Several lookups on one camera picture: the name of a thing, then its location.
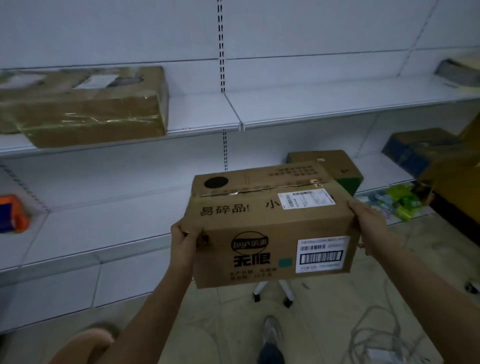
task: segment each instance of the hand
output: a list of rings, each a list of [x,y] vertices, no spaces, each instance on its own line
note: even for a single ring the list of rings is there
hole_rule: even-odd
[[[368,254],[375,257],[382,245],[394,241],[382,214],[359,200],[351,200],[348,206],[355,212],[360,222],[363,246]]]
[[[172,244],[170,248],[170,265],[168,268],[176,273],[185,274],[190,279],[193,275],[193,264],[197,252],[197,237],[201,230],[191,231],[186,237],[180,230],[180,221],[170,228]]]

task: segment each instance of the jeans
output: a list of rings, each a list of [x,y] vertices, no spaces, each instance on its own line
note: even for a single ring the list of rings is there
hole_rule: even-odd
[[[265,343],[258,355],[257,364],[285,364],[282,352],[269,342]]]

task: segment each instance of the gray shoe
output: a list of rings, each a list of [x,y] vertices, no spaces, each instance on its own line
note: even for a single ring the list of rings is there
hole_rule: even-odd
[[[280,348],[283,342],[282,329],[277,319],[273,316],[267,316],[262,327],[262,338],[264,344],[267,342]]]

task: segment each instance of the barcode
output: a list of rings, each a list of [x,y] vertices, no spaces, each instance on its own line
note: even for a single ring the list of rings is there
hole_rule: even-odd
[[[300,251],[305,252],[307,250],[315,250],[315,249],[325,249],[325,244],[319,244],[319,245],[307,245],[301,247]]]
[[[343,250],[300,255],[300,264],[337,262],[342,260]]]
[[[287,198],[287,202],[288,202],[288,205],[290,206],[290,208],[293,208],[293,207],[294,207],[294,206],[293,206],[293,201],[292,201],[292,199],[290,198],[290,195],[288,194],[288,195],[286,195],[285,197]]]
[[[303,192],[294,192],[293,195],[297,196],[299,194],[312,194],[312,193],[313,193],[313,191],[303,191]]]

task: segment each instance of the person's left arm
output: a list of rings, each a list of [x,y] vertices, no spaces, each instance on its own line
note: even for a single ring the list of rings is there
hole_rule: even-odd
[[[157,364],[180,304],[192,281],[196,240],[200,231],[184,237],[180,222],[172,225],[170,264],[155,290],[118,339],[96,364]]]

